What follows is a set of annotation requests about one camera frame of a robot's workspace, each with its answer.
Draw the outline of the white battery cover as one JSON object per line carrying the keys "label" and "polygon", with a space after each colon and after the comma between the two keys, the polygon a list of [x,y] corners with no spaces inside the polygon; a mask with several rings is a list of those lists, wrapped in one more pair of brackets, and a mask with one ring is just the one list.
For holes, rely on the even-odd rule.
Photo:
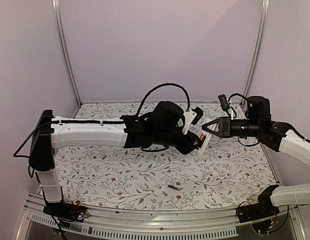
{"label": "white battery cover", "polygon": [[142,158],[142,155],[140,154],[134,155],[132,157],[132,163],[136,164],[141,158]]}

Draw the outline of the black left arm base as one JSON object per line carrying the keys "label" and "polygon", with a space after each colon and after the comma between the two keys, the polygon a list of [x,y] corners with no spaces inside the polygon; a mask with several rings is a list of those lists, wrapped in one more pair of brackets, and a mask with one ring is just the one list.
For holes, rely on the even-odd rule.
{"label": "black left arm base", "polygon": [[88,209],[80,205],[80,201],[72,203],[46,203],[43,212],[66,222],[83,222],[90,216]]}

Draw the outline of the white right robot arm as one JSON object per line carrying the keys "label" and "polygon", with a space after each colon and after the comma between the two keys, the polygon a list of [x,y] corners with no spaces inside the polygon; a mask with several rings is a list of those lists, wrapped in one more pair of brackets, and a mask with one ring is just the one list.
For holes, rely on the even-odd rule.
{"label": "white right robot arm", "polygon": [[[275,152],[291,156],[310,167],[310,140],[302,136],[291,124],[272,121],[270,102],[262,96],[245,98],[247,110],[244,119],[230,115],[219,117],[202,126],[202,132],[219,138],[256,138],[258,143]],[[264,218],[273,207],[310,205],[310,183],[267,187],[257,198],[253,213]]]}

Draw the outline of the aluminium frame post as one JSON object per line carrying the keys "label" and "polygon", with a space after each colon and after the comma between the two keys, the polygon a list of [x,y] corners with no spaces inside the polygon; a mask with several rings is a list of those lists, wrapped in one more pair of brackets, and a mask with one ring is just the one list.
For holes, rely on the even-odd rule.
{"label": "aluminium frame post", "polygon": [[263,0],[261,4],[261,12],[260,12],[259,25],[258,25],[257,38],[256,38],[255,47],[253,51],[252,61],[251,61],[250,68],[248,71],[248,76],[247,76],[244,92],[243,92],[243,95],[245,98],[247,98],[250,94],[254,76],[257,70],[258,60],[260,57],[260,52],[262,49],[262,43],[263,43],[266,24],[267,24],[269,4],[270,4],[270,0]]}
{"label": "aluminium frame post", "polygon": [[75,75],[73,72],[73,68],[72,68],[72,64],[71,64],[71,60],[69,56],[69,51],[68,51],[65,32],[64,32],[64,26],[62,22],[62,14],[61,14],[59,0],[52,0],[52,9],[53,9],[57,36],[58,36],[58,40],[59,40],[59,44],[61,48],[61,54],[62,54],[63,62],[65,65],[66,74],[69,80],[69,84],[70,84],[71,91],[73,93],[75,102],[77,106],[80,107],[82,105],[82,100],[79,94],[78,86],[75,80]]}

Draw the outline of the right aluminium frame post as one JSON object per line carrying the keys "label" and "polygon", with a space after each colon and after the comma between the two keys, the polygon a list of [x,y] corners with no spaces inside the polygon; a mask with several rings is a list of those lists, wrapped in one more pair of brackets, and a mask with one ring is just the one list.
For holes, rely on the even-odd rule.
{"label": "right aluminium frame post", "polygon": [[261,4],[261,12],[260,12],[259,25],[258,25],[257,38],[256,38],[255,47],[253,51],[252,61],[251,61],[250,68],[248,71],[248,76],[247,76],[244,92],[243,92],[243,95],[245,98],[247,98],[250,94],[254,76],[257,70],[258,60],[260,57],[260,52],[262,49],[262,43],[263,43],[266,24],[267,24],[269,4],[270,4],[270,0],[263,0]]}

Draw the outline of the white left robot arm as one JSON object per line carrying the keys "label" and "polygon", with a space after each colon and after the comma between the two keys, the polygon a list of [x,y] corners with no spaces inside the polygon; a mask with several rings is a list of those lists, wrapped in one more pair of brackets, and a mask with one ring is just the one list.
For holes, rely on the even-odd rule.
{"label": "white left robot arm", "polygon": [[26,137],[13,156],[31,141],[27,156],[29,166],[39,177],[44,198],[58,217],[69,213],[63,202],[55,167],[54,152],[71,146],[114,146],[125,149],[150,146],[174,147],[183,155],[201,147],[198,135],[189,127],[203,116],[202,109],[183,109],[170,101],[161,101],[153,111],[143,115],[122,115],[112,119],[74,119],[54,116],[52,110],[42,112],[36,128]]}

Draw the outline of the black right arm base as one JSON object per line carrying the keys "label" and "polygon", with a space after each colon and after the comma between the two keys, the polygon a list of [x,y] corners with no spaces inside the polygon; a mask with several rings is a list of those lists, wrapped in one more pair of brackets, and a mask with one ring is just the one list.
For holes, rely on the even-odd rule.
{"label": "black right arm base", "polygon": [[257,203],[241,205],[236,209],[240,223],[255,221],[274,216],[279,213],[279,208],[271,202],[270,196],[279,185],[270,185],[258,197]]}

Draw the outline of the left aluminium frame post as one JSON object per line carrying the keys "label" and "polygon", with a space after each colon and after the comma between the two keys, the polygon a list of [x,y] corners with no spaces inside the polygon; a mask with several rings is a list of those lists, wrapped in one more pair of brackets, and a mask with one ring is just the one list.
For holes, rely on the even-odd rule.
{"label": "left aluminium frame post", "polygon": [[69,56],[69,51],[68,51],[65,32],[64,32],[64,26],[62,22],[62,14],[61,14],[59,0],[52,0],[52,9],[53,9],[57,36],[58,36],[58,40],[59,40],[59,44],[61,48],[61,54],[62,54],[63,62],[65,65],[66,74],[69,80],[69,84],[70,84],[71,91],[73,93],[75,102],[77,106],[80,107],[82,105],[82,100],[79,94],[78,86],[75,80],[75,75],[73,72],[73,68],[72,68],[72,64],[71,64],[71,60]]}

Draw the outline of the aluminium table edge rail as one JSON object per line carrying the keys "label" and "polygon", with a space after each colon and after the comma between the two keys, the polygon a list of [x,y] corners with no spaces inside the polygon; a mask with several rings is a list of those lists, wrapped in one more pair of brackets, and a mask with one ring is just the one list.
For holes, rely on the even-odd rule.
{"label": "aluminium table edge rail", "polygon": [[131,210],[89,206],[82,222],[58,226],[43,212],[44,199],[31,193],[22,210],[19,240],[307,240],[299,207],[282,206],[279,214],[240,222],[237,208]]}

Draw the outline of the floral patterned table mat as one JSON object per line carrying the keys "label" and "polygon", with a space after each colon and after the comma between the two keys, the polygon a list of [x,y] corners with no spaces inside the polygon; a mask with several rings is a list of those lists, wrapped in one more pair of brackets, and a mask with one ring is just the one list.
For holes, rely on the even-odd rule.
{"label": "floral patterned table mat", "polygon": [[[142,155],[136,164],[134,155]],[[152,152],[71,146],[56,152],[55,164],[66,201],[116,209],[226,208],[254,203],[277,182],[262,148],[251,138],[212,137],[202,156],[160,146],[152,146]]]}

